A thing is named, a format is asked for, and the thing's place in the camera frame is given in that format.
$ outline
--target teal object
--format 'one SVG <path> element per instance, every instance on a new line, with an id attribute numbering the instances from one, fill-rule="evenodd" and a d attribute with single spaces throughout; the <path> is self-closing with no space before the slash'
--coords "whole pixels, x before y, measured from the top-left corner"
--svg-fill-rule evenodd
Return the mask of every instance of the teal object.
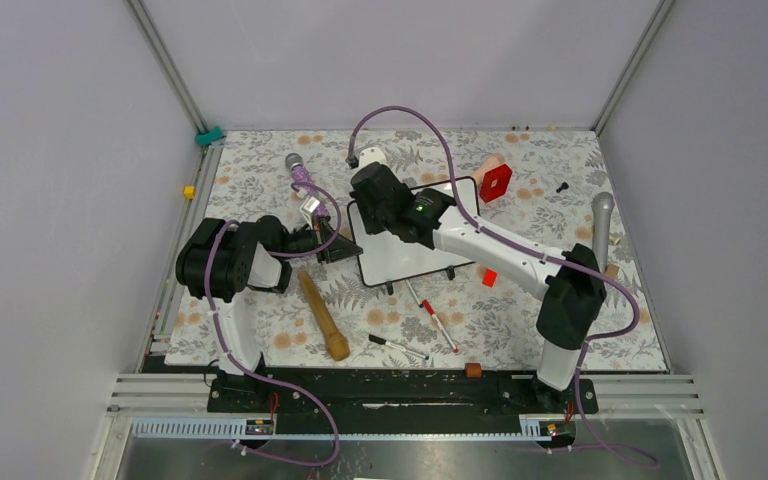
<path id="1" fill-rule="evenodd" d="M 200 147 L 206 147 L 224 136 L 225 134 L 222 133 L 222 129 L 219 127 L 216 127 L 207 133 L 196 135 L 196 143 Z"/>

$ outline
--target black wire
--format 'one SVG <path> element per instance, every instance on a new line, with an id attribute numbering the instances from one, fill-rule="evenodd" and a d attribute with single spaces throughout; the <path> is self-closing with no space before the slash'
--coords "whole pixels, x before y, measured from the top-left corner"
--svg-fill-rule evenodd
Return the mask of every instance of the black wire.
<path id="1" fill-rule="evenodd" d="M 215 359 L 211 360 L 210 363 L 208 363 L 206 367 L 204 367 L 204 373 L 202 374 L 201 379 L 202 379 L 202 381 L 204 381 L 204 384 L 207 385 L 208 388 L 210 388 L 210 384 L 207 383 L 207 374 L 210 373 L 210 366 L 213 365 L 214 363 L 218 362 L 218 361 L 219 361 L 219 359 L 215 358 Z"/>

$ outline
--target white wall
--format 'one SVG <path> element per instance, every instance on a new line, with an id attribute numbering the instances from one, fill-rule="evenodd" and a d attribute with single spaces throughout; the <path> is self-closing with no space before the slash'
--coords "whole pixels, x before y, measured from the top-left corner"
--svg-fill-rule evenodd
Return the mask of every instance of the white wall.
<path id="1" fill-rule="evenodd" d="M 589 128 L 658 0 L 146 0 L 209 123 Z M 403 114 L 375 125 L 404 125 Z"/>
<path id="2" fill-rule="evenodd" d="M 123 2 L 0 1 L 0 479 L 81 474 L 193 134 Z"/>
<path id="3" fill-rule="evenodd" d="M 602 140 L 728 478 L 768 478 L 768 2 L 678 2 Z"/>

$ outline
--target robotic arm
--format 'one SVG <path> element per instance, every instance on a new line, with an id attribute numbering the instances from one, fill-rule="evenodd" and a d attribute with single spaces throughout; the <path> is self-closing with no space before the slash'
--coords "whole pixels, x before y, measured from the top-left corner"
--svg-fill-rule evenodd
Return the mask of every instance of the robotic arm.
<path id="1" fill-rule="evenodd" d="M 556 390 L 569 386 L 581 344 L 606 297 L 601 280 L 541 261 L 490 238 L 465 221 L 451 196 L 431 188 L 414 195 L 381 163 L 371 163 L 359 170 L 352 178 L 352 188 L 351 195 L 357 200 L 367 234 L 387 230 L 406 243 L 420 243 L 475 260 L 541 300 L 537 331 L 546 341 L 537 378 Z M 583 245 L 563 251 L 495 225 L 492 230 L 547 256 L 565 257 L 588 268 L 598 268 L 593 251 Z"/>

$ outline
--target tabletop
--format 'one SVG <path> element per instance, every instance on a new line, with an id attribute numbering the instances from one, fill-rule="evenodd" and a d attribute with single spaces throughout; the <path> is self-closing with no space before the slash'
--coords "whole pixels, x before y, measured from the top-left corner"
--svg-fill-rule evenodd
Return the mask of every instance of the tabletop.
<path id="1" fill-rule="evenodd" d="M 612 191 L 593 132 L 453 130 L 444 136 L 458 176 L 471 174 L 494 153 L 502 154 L 513 169 L 504 196 L 486 204 L 479 200 L 482 217 L 545 245 L 590 246 L 590 202 L 596 193 Z M 348 140 L 349 132 L 342 130 L 228 132 L 206 216 L 254 221 L 270 214 L 291 230 L 300 226 L 302 198 L 290 189 L 292 180 L 284 165 L 284 157 L 297 152 L 313 180 L 336 197 L 345 219 L 353 173 L 344 162 Z M 356 151 L 370 146 L 386 152 L 390 168 L 408 186 L 448 178 L 440 142 L 430 131 L 362 131 Z M 563 182 L 569 188 L 556 193 Z M 341 233 L 351 235 L 346 220 Z M 663 371 L 664 356 L 623 227 L 621 205 L 614 210 L 611 234 L 616 245 L 608 249 L 608 262 L 619 267 L 617 280 L 640 304 L 641 322 L 627 335 L 594 342 L 584 367 Z M 283 295 L 250 290 L 238 294 L 245 296 L 246 313 L 255 322 L 256 340 L 268 365 L 460 369 L 466 362 L 479 362 L 485 369 L 536 369 L 540 363 L 543 340 L 536 329 L 540 302 L 507 278 L 500 277 L 492 288 L 484 286 L 486 269 L 481 265 L 456 269 L 454 280 L 435 273 L 412 281 L 458 343 L 460 352 L 454 354 L 404 282 L 396 283 L 390 296 L 381 287 L 362 284 L 356 259 L 319 265 L 308 257 L 291 264 L 310 272 L 349 341 L 351 355 L 340 362 L 328 355 L 294 274 Z M 204 301 L 185 292 L 169 340 L 167 364 L 205 365 L 217 357 L 207 311 Z M 628 302 L 608 286 L 608 298 L 590 333 L 618 330 L 630 320 Z M 431 360 L 371 343 L 370 333 L 427 352 Z"/>

